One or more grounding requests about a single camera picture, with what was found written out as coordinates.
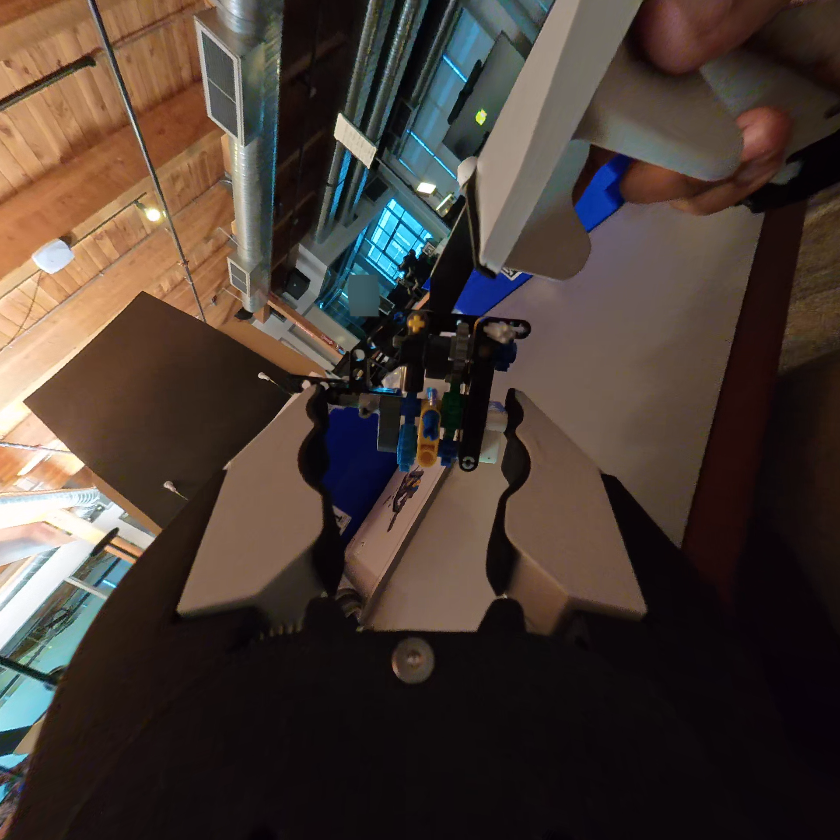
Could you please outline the white hanging sign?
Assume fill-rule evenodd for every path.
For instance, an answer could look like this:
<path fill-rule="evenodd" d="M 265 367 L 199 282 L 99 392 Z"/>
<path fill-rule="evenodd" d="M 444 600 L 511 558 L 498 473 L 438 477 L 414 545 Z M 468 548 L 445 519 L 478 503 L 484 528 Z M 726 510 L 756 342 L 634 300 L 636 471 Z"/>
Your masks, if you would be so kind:
<path fill-rule="evenodd" d="M 333 137 L 352 156 L 369 170 L 378 152 L 378 144 L 371 141 L 342 112 L 337 114 Z"/>

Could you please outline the large window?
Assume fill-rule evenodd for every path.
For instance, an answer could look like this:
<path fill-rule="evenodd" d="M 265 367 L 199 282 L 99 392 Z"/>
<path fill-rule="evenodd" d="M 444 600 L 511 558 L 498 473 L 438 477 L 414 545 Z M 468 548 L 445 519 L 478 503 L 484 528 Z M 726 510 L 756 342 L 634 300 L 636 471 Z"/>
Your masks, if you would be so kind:
<path fill-rule="evenodd" d="M 365 230 L 360 255 L 383 278 L 396 281 L 403 274 L 400 266 L 405 257 L 419 256 L 432 240 L 432 232 L 392 197 Z"/>

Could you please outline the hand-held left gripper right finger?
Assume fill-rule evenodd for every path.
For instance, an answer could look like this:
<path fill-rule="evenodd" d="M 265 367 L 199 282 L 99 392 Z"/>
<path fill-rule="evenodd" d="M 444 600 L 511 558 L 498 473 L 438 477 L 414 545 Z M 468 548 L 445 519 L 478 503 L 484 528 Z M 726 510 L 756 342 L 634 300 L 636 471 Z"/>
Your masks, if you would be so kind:
<path fill-rule="evenodd" d="M 640 621 L 648 611 L 595 462 L 523 391 L 506 397 L 507 482 L 490 529 L 486 575 L 549 636 L 578 613 Z"/>

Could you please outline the black ceiling pipe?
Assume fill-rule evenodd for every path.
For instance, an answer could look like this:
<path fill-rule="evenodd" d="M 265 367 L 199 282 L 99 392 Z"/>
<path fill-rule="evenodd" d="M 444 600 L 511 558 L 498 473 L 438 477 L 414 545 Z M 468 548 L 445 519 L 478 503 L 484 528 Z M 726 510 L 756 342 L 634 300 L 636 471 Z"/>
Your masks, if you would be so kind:
<path fill-rule="evenodd" d="M 81 70 L 93 68 L 96 65 L 97 60 L 94 55 L 88 54 L 81 56 L 68 64 L 60 66 L 58 69 L 52 70 L 45 76 L 31 81 L 29 84 L 3 97 L 0 104 L 1 112 L 5 112 L 10 108 L 25 102 L 28 98 L 31 98 L 35 94 L 48 89 L 49 87 L 57 84 L 59 81 L 63 81 L 64 79 L 73 76 Z"/>

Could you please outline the lego technic model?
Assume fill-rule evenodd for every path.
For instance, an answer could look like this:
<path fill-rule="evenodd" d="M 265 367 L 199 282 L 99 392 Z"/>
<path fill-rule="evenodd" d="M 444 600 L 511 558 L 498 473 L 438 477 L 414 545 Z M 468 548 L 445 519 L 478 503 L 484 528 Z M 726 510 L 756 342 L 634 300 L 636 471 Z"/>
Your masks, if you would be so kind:
<path fill-rule="evenodd" d="M 526 320 L 428 310 L 384 318 L 321 379 L 332 405 L 377 416 L 377 448 L 397 468 L 458 466 L 473 471 L 490 416 L 495 374 L 517 358 Z"/>

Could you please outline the blue plastic bin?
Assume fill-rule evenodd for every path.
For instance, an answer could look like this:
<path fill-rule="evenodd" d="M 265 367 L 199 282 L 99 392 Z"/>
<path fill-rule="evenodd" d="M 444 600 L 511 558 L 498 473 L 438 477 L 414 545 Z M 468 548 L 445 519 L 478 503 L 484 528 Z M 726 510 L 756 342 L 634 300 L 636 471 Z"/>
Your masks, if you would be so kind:
<path fill-rule="evenodd" d="M 354 407 L 329 412 L 329 467 L 323 484 L 330 494 L 342 545 L 347 547 L 396 473 L 396 456 L 379 451 L 379 416 L 362 417 Z"/>
<path fill-rule="evenodd" d="M 588 234 L 625 204 L 619 186 L 630 163 L 630 158 L 625 155 L 615 155 L 596 171 L 576 202 L 575 212 Z M 533 274 L 525 271 L 505 269 L 494 278 L 488 278 L 474 269 L 454 305 L 454 312 L 477 316 L 488 314 L 532 277 Z"/>

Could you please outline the silver flexible duct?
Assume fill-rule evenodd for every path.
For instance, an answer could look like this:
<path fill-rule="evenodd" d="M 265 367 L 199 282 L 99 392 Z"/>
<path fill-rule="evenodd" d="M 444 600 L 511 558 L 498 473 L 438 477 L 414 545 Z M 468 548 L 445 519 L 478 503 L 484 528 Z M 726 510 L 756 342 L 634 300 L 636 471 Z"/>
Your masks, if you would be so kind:
<path fill-rule="evenodd" d="M 1 494 L 1 529 L 41 522 L 58 510 L 87 507 L 99 499 L 96 487 Z"/>

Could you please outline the lego instruction booklet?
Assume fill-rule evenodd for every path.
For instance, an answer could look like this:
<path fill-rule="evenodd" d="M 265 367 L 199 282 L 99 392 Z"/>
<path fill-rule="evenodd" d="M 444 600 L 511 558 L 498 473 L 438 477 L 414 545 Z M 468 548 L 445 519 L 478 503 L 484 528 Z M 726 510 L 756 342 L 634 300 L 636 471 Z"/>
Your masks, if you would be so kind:
<path fill-rule="evenodd" d="M 495 596 L 490 530 L 507 486 L 499 465 L 397 470 L 345 552 L 363 627 L 473 632 Z"/>

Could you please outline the black flat panel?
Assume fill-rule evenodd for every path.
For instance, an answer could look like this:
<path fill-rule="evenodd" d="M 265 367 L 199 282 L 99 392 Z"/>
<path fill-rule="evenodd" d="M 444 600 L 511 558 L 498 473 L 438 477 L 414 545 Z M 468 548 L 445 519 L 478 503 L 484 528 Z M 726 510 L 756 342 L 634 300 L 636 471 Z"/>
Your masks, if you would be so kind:
<path fill-rule="evenodd" d="M 283 407 L 258 378 L 322 364 L 261 324 L 205 324 L 142 292 L 24 403 L 119 499 L 165 528 Z"/>

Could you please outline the person's right hand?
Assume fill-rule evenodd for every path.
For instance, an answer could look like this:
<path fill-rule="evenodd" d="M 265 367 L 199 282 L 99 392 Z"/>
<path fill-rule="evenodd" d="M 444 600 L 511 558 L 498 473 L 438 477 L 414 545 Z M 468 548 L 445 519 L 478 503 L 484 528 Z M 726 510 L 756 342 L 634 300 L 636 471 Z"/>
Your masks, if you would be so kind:
<path fill-rule="evenodd" d="M 634 20 L 637 47 L 652 65 L 684 75 L 742 46 L 780 11 L 785 1 L 648 1 Z M 782 111 L 756 108 L 741 113 L 738 169 L 718 182 L 703 182 L 642 161 L 631 163 L 620 183 L 627 203 L 668 203 L 697 216 L 734 207 L 781 169 L 791 137 Z"/>

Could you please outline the white round ceiling device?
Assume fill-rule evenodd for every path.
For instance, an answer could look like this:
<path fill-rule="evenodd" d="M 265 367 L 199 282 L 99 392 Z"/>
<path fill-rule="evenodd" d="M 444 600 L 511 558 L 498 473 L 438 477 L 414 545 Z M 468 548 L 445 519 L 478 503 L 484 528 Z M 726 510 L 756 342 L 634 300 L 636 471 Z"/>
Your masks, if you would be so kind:
<path fill-rule="evenodd" d="M 74 251 L 64 238 L 50 240 L 31 255 L 36 268 L 48 275 L 55 275 L 67 268 L 74 258 Z"/>

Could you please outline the grey ceiling pipes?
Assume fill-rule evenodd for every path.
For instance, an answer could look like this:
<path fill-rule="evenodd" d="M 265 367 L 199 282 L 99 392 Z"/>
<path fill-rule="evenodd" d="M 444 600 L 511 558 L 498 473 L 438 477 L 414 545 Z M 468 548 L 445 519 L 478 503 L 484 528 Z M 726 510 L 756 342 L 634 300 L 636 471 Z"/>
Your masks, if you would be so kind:
<path fill-rule="evenodd" d="M 376 1 L 367 4 L 349 89 L 339 118 L 350 129 L 333 136 L 332 159 L 322 190 L 314 242 L 323 244 L 338 224 L 347 224 L 372 161 L 361 160 L 342 142 L 358 132 L 377 151 L 396 93 L 413 51 L 427 2 Z"/>

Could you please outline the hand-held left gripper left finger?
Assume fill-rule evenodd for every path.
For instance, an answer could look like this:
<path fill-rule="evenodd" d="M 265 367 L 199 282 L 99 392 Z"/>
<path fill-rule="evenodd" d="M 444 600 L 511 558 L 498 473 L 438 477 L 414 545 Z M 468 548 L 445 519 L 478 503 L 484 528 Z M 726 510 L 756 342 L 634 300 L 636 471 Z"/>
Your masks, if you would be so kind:
<path fill-rule="evenodd" d="M 180 618 L 249 609 L 265 623 L 302 623 L 311 602 L 335 595 L 343 545 L 324 484 L 328 428 L 328 392 L 310 385 L 229 462 Z"/>

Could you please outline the silver air duct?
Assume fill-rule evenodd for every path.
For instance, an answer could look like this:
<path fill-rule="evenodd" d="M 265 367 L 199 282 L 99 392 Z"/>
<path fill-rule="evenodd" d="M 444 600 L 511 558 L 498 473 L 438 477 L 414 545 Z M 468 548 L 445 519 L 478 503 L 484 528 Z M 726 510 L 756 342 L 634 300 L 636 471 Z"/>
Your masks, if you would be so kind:
<path fill-rule="evenodd" d="M 227 136 L 235 223 L 229 281 L 251 313 L 270 294 L 283 9 L 283 2 L 216 1 L 194 16 L 206 113 Z"/>

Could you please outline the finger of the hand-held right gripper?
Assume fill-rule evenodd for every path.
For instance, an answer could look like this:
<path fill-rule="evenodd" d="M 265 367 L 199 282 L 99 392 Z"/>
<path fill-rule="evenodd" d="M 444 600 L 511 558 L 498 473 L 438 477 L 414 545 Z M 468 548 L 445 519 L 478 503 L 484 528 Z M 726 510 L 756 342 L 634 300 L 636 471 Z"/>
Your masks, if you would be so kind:
<path fill-rule="evenodd" d="M 427 311 L 449 315 L 474 270 L 490 277 L 480 258 L 480 216 L 477 191 L 478 158 L 469 157 L 458 166 L 458 183 L 465 198 L 448 242 L 429 278 Z"/>
<path fill-rule="evenodd" d="M 567 280 L 591 241 L 572 193 L 592 146 L 703 182 L 742 132 L 703 77 L 663 75 L 627 42 L 641 2 L 555 2 L 476 164 L 476 257 Z"/>

